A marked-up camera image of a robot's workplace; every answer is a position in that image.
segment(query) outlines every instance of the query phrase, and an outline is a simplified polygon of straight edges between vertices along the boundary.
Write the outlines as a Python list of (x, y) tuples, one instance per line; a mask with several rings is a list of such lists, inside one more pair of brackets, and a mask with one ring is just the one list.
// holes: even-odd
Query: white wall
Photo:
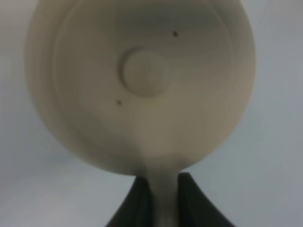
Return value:
[[(243, 2), (257, 45), (255, 91), (233, 134), (189, 171), (237, 226), (301, 227), (303, 1)], [(104, 226), (133, 178), (73, 158), (33, 110), (23, 46), (36, 3), (0, 0), (0, 226)]]

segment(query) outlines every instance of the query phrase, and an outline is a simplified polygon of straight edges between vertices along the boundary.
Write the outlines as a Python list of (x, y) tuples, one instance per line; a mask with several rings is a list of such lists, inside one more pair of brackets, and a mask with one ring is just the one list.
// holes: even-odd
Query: white plastic part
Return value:
[(54, 135), (100, 168), (148, 178), (165, 227), (177, 221), (165, 212), (176, 207), (177, 184), (163, 179), (224, 141), (255, 74), (237, 0), (42, 0), (26, 60)]

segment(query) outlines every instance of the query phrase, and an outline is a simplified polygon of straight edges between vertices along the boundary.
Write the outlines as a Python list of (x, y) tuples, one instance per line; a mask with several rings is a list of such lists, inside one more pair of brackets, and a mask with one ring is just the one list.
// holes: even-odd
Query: gray background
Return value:
[[(104, 226), (133, 177), (70, 155), (30, 102), (23, 48), (37, 0), (0, 0), (0, 226)], [(303, 226), (303, 1), (243, 0), (257, 46), (243, 121), (189, 168), (239, 227)]]

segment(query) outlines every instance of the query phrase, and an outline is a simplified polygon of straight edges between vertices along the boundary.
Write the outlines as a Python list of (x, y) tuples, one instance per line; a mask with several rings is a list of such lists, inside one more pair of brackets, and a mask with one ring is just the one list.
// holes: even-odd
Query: white stem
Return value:
[(149, 176), (153, 194), (154, 227), (178, 226), (178, 174), (159, 171)]

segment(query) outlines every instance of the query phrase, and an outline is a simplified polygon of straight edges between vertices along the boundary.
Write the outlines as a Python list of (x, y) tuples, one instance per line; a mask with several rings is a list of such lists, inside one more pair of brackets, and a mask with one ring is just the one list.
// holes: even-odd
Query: white disc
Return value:
[(43, 64), (28, 64), (29, 81), (46, 124), (82, 157), (126, 174), (154, 165), (180, 170), (240, 121), (255, 70), (240, 3), (54, 2), (53, 18), (40, 13), (48, 19), (32, 25), (31, 58)]

